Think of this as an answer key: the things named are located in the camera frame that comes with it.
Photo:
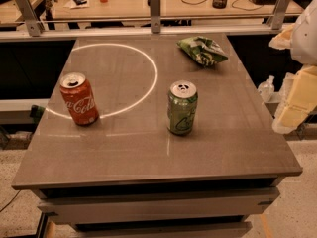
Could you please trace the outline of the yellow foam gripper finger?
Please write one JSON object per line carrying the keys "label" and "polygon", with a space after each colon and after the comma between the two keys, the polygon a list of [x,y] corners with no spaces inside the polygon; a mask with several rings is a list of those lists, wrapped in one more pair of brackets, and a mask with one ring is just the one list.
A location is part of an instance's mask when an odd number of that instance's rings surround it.
{"label": "yellow foam gripper finger", "polygon": [[279,134],[288,134],[317,107],[317,66],[304,65],[296,74],[288,72],[279,95],[281,100],[272,129]]}

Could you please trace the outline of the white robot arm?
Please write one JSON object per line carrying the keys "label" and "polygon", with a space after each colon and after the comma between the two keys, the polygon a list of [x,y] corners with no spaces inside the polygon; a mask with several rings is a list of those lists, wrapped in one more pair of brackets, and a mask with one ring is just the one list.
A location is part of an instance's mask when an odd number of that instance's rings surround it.
{"label": "white robot arm", "polygon": [[285,97],[274,114],[272,129],[276,133],[294,131],[317,107],[317,0],[313,0],[297,18],[271,39],[278,50],[290,49],[293,60],[302,64],[294,76],[285,78]]}

